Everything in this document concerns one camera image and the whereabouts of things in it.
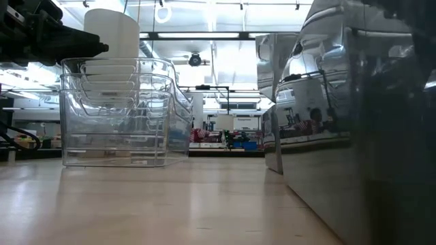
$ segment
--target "security camera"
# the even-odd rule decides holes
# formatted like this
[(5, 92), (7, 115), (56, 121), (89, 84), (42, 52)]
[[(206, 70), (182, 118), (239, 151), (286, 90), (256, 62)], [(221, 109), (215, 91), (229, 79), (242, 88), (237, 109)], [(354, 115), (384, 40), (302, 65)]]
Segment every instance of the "security camera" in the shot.
[(189, 65), (192, 67), (197, 67), (202, 64), (202, 59), (200, 58), (200, 54), (193, 53), (191, 58), (189, 59)]

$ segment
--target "black machine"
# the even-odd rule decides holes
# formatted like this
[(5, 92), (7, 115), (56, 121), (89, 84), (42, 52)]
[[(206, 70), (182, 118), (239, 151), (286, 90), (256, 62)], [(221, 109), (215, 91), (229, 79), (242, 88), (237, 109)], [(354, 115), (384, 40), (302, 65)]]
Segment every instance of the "black machine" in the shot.
[[(98, 35), (64, 26), (62, 16), (62, 10), (51, 0), (0, 0), (0, 63), (26, 67), (29, 62), (40, 62), (52, 66), (63, 59), (94, 57), (109, 50)], [(35, 148), (18, 145), (6, 135), (6, 129), (30, 136)], [(41, 146), (36, 136), (3, 122), (0, 137), (19, 150)]]
[(191, 58), (188, 61), (189, 65), (192, 67), (197, 67), (202, 64), (202, 59), (200, 58), (200, 54), (192, 53)]

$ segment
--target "clear plastic container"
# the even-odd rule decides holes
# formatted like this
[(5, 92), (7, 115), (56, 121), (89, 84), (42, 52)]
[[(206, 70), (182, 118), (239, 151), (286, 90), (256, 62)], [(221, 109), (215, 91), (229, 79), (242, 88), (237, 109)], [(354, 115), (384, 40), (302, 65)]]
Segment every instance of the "clear plastic container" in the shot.
[(192, 105), (174, 79), (85, 72), (61, 81), (64, 165), (159, 167), (187, 158)]
[(110, 74), (155, 74), (176, 80), (174, 65), (154, 58), (77, 58), (64, 59), (62, 74), (110, 75)]

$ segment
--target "reflective metal surface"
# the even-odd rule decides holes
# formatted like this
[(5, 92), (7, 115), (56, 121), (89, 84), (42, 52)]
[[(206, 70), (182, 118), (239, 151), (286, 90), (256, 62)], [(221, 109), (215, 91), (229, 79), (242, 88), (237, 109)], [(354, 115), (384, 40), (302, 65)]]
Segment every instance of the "reflective metal surface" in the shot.
[[(258, 89), (272, 102), (276, 102), (275, 91), (297, 37), (296, 33), (275, 33), (256, 37)], [(275, 106), (263, 115), (262, 126), (266, 166), (282, 174), (280, 137)]]
[(281, 147), (276, 106), (274, 105), (262, 115), (262, 131), (264, 133), (264, 152), (266, 166), (279, 174), (283, 173)]
[(277, 86), (285, 179), (346, 244), (436, 244), (422, 34), (360, 1), (315, 0)]
[(298, 38), (297, 33), (275, 33), (256, 37), (258, 89), (275, 102), (275, 91)]

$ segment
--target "blue bin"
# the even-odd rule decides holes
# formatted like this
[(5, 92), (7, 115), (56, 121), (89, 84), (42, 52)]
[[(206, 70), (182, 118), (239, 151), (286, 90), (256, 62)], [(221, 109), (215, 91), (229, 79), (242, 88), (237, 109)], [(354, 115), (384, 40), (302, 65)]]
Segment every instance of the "blue bin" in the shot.
[(256, 142), (243, 142), (243, 148), (245, 150), (257, 150), (258, 143), (256, 143)]

